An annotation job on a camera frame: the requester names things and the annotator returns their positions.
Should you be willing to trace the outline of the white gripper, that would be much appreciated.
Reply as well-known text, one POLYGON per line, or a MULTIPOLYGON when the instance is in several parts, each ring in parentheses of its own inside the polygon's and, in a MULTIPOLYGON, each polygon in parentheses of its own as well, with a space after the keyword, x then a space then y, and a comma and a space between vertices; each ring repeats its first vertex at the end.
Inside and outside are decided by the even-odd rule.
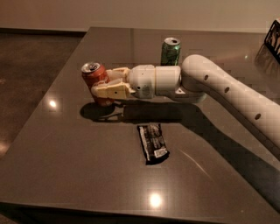
POLYGON ((155 67, 153 65, 135 66, 131 70, 118 67, 107 70, 111 80, 128 77, 128 83, 102 83, 91 87, 91 93, 99 98, 127 99, 131 94, 139 99, 151 99, 155 94, 155 67))

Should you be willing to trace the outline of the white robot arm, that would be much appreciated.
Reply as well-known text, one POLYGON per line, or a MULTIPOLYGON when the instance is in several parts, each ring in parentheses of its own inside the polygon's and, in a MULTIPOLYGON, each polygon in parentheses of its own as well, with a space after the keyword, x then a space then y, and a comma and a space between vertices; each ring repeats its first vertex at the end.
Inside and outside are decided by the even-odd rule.
POLYGON ((280 158, 280 105, 244 85, 201 55, 190 55, 181 66, 140 65, 107 71, 91 93, 125 100, 131 96, 164 96, 175 102, 201 102, 210 95, 234 116, 271 154, 280 158))

